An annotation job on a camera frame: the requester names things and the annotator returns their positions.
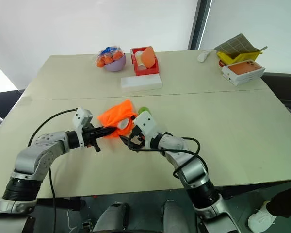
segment robotic arm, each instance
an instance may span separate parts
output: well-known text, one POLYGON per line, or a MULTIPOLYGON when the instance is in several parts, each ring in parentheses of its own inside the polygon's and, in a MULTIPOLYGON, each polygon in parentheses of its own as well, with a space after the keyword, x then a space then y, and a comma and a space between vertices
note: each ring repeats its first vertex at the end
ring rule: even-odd
POLYGON ((168 151, 168 149, 189 151, 185 140, 174 137, 170 133, 160 133, 148 111, 138 115, 134 120, 134 125, 130 139, 143 135, 145 147, 164 150, 163 156, 174 166, 175 171, 178 170, 178 177, 192 200, 197 216, 201 219, 199 224, 201 232, 240 233, 224 199, 210 181, 204 161, 191 153, 168 151))
MULTIPOLYGON (((34 211, 40 185, 57 157, 76 147, 94 146, 96 152, 100 151, 96 139, 113 133, 116 128, 94 128, 90 124, 92 117, 88 110, 79 108, 73 119, 75 131, 44 134, 17 156, 15 169, 0 198, 0 233, 33 232, 35 219, 28 214, 34 211)), ((138 115, 134 124, 132 135, 124 142, 134 151, 162 152, 174 166, 201 218, 201 232, 240 233, 222 196, 209 179, 206 164, 195 156, 198 152, 189 151, 183 138, 162 134, 147 111, 138 115), (137 135, 143 138, 139 147, 130 141, 137 135)))
POLYGON ((30 217, 37 203, 40 185, 53 161, 77 147, 94 146, 96 139, 109 135, 116 127, 94 128, 92 114, 78 108, 73 118, 75 131, 44 134, 17 156, 14 171, 0 198, 0 233, 33 232, 35 219, 30 217))

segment purple bowl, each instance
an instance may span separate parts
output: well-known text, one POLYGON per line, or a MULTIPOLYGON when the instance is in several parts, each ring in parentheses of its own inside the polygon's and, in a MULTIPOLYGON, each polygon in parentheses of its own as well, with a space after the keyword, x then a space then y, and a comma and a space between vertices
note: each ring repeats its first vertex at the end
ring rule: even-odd
POLYGON ((117 72, 123 69, 123 67, 126 64, 126 55, 124 54, 123 57, 121 57, 119 60, 112 62, 110 64, 104 65, 104 68, 107 71, 111 71, 111 72, 117 72))

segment green ball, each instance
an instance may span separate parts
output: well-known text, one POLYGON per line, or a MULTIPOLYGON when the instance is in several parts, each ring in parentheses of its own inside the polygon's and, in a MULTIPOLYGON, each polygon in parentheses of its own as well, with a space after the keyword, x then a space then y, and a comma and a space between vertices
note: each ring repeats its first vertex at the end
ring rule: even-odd
POLYGON ((141 107, 141 108, 139 108, 139 110, 138 110, 138 114, 140 114, 140 113, 142 113, 142 112, 144 112, 144 111, 148 111, 149 113, 151 113, 150 110, 149 110, 147 107, 141 107))

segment red box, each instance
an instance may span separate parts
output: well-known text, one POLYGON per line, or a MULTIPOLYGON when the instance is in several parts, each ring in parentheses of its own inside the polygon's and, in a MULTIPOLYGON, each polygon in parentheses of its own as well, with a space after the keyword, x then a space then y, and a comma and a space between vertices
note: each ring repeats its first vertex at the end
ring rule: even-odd
POLYGON ((135 52, 138 51, 144 51, 147 47, 141 47, 141 48, 133 48, 130 49, 130 54, 131 54, 131 62, 134 65, 135 73, 136 75, 146 75, 146 74, 158 74, 160 72, 159 70, 159 62, 157 61, 157 58, 155 56, 155 64, 150 68, 150 69, 145 69, 145 70, 138 70, 137 69, 137 61, 135 57, 135 52))

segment black cable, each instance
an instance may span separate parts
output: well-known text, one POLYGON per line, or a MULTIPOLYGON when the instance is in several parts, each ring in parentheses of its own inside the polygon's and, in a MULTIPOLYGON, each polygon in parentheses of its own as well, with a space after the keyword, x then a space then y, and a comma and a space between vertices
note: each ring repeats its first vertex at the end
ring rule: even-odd
MULTIPOLYGON (((121 138, 122 142, 124 142, 124 144, 126 146, 128 146, 128 140, 129 140, 129 138, 128 137, 125 137, 123 135, 119 135, 119 137, 121 138)), ((145 146, 145 143, 146 143, 146 140, 142 140, 140 144, 136 144, 136 143, 130 142, 130 146, 132 148, 135 148, 135 149, 141 149, 142 147, 145 146)))
POLYGON ((35 131, 34 131, 34 133, 33 133, 33 135, 31 136, 31 138, 30 138, 30 140, 29 140, 29 143, 28 143, 28 147, 31 145, 31 143, 32 143, 32 140, 33 140, 33 138, 34 138, 34 136, 37 134, 37 132, 47 123, 47 122, 49 122, 50 120, 52 120, 53 118, 55 118, 55 117, 57 117, 57 116, 59 116, 59 115, 61 115, 61 114, 64 114, 64 113, 69 113, 69 112, 73 112, 73 111, 76 111, 77 110, 77 108, 75 108, 75 109, 70 109, 70 110, 66 110, 66 111, 62 111, 62 112, 60 112, 60 113, 57 113, 57 114, 55 114, 55 115, 53 115, 53 116, 51 116, 50 118, 48 118, 46 121, 44 121, 35 131))
POLYGON ((54 207, 54 222, 53 222, 53 233, 56 231, 56 220, 57 220, 57 210, 56 210, 56 199, 55 199, 55 190, 53 186, 53 180, 52 180, 52 171, 48 170, 48 176, 49 176, 49 183, 50 183, 50 188, 52 190, 52 195, 53 195, 53 207, 54 207))
POLYGON ((181 166, 179 166, 173 173, 174 177, 178 178, 179 179, 179 176, 176 174, 179 170, 181 170, 182 168, 184 168, 186 165, 188 165, 194 158, 198 158, 204 165, 207 173, 208 173, 208 167, 206 165, 206 162, 205 160, 203 160, 202 157, 200 157, 197 153, 200 151, 200 143, 199 141, 197 141, 195 138, 190 138, 190 137, 184 137, 183 139, 185 140, 192 140, 194 142, 197 143, 197 151, 194 153, 192 151, 189 151, 189 150, 180 150, 180 149, 136 149, 136 148, 132 148, 131 147, 131 140, 132 138, 134 137, 133 134, 131 134, 129 136, 129 140, 128 140, 128 148, 132 151, 136 151, 136 152, 139 152, 139 151, 144 151, 144 152, 183 152, 183 153, 187 153, 187 154, 191 154, 193 155, 193 157, 191 159, 189 159, 187 162, 185 162, 184 164, 182 164, 181 166))
POLYGON ((196 233, 198 233, 198 222, 197 222, 197 213, 194 213, 194 218, 195 218, 195 228, 196 228, 196 233))
MULTIPOLYGON (((66 111, 62 111, 60 113, 57 113, 55 115, 52 115, 50 118, 48 118, 47 120, 45 120, 35 131, 34 133, 32 134, 29 142, 28 142, 28 147, 31 145, 32 141, 33 141, 33 138, 35 137, 35 135, 37 134, 37 132, 47 123, 49 122, 50 120, 52 120, 53 118, 61 115, 61 114, 64 114, 64 113, 69 113, 69 112, 73 112, 73 111, 76 111, 77 108, 74 108, 74 109, 69 109, 69 110, 66 110, 66 111)), ((56 220, 57 220, 57 210, 56 210, 56 199, 55 199, 55 190, 54 190, 54 186, 53 186, 53 180, 52 180, 52 172, 51 172, 51 169, 49 168, 48 170, 48 174, 49 174, 49 183, 50 183, 50 188, 52 190, 52 196, 53 196, 53 207, 54 207, 54 225, 53 225, 53 233, 55 233, 56 231, 56 220)))

